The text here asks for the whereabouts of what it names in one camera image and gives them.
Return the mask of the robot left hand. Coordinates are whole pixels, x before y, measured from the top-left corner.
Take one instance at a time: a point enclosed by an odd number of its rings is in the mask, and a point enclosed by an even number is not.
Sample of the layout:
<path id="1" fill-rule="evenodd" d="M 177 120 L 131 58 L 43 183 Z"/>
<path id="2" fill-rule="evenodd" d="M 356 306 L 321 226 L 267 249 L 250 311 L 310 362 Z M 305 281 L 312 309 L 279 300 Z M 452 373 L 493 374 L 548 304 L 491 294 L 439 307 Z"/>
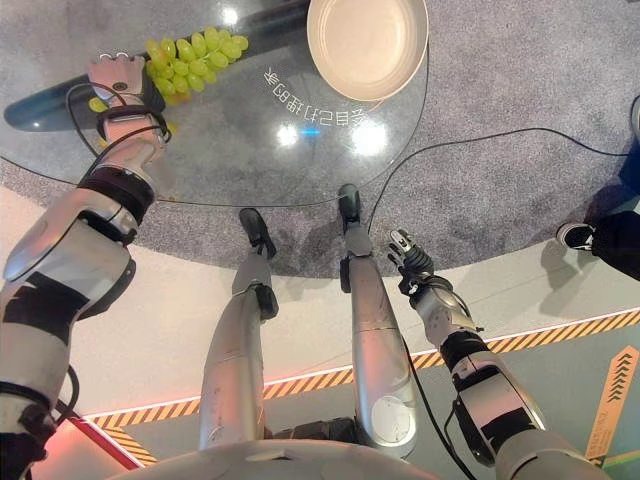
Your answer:
<path id="1" fill-rule="evenodd" d="M 119 52 L 115 57 L 102 54 L 88 67 L 92 88 L 108 107 L 144 105 L 162 113 L 165 101 L 146 70 L 143 56 Z"/>

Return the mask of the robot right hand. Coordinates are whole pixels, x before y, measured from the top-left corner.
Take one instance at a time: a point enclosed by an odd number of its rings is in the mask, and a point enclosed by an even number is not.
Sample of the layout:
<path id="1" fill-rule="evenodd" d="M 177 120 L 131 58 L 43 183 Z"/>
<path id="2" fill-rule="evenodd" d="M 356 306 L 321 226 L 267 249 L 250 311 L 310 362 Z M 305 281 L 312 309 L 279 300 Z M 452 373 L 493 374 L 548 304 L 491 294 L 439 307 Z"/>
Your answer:
<path id="1" fill-rule="evenodd" d="M 407 281 L 418 281 L 435 272 L 431 257 L 403 229 L 390 232 L 388 259 Z"/>

